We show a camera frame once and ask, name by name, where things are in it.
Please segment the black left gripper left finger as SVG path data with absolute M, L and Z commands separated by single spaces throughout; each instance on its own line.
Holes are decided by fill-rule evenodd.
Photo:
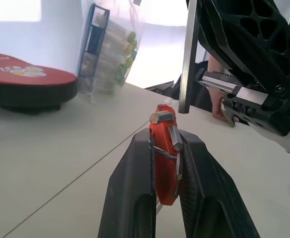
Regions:
M 155 156 L 151 131 L 143 129 L 110 176 L 98 237 L 153 238 L 155 229 Z

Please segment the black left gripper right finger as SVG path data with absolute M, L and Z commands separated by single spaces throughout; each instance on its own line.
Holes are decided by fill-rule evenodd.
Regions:
M 182 133 L 180 204 L 188 238 L 258 238 L 260 235 L 225 169 L 192 133 Z

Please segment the bystander bare hand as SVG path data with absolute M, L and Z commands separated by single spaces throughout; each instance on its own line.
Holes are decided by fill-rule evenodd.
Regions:
M 226 72 L 226 69 L 212 55 L 209 55 L 207 71 L 223 73 Z M 210 87 L 208 87 L 208 91 L 212 102 L 212 115 L 219 120 L 231 123 L 232 119 L 227 119 L 222 110 L 222 99 L 225 96 L 225 93 Z

